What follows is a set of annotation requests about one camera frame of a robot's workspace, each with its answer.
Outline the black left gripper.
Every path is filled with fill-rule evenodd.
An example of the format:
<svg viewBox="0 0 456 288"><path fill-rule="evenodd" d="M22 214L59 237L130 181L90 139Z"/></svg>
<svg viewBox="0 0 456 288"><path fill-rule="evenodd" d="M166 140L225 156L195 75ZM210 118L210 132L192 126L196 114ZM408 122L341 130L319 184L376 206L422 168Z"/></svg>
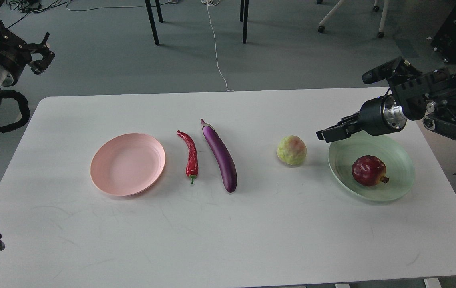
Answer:
<svg viewBox="0 0 456 288"><path fill-rule="evenodd" d="M0 20L0 87L12 87L18 82L25 66L29 65L35 75L41 75L50 66L56 56L50 50L46 32L40 43L28 44L28 51L21 46L25 40L11 33L4 36L4 24Z"/></svg>

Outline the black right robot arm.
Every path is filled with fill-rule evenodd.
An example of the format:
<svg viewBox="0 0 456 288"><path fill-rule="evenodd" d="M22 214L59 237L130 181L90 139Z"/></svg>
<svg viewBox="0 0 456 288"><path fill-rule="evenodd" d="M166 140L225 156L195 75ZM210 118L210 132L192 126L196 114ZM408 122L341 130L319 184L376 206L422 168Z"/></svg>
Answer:
<svg viewBox="0 0 456 288"><path fill-rule="evenodd" d="M403 57L363 74L365 84L388 83L385 95L368 100L353 115L317 131L327 143L365 131L372 136L400 132L407 121L421 120L434 133L456 141L456 73L441 68L422 73Z"/></svg>

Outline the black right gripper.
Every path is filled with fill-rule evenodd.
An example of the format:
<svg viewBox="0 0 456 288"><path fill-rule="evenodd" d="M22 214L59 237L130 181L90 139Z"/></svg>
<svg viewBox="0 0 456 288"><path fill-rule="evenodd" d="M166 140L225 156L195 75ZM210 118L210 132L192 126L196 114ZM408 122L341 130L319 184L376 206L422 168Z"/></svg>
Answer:
<svg viewBox="0 0 456 288"><path fill-rule="evenodd" d="M332 143L361 131L372 136L400 132L406 123L407 118L395 98L380 96L365 102L359 113L343 117L336 125L317 131L316 136L319 140Z"/></svg>

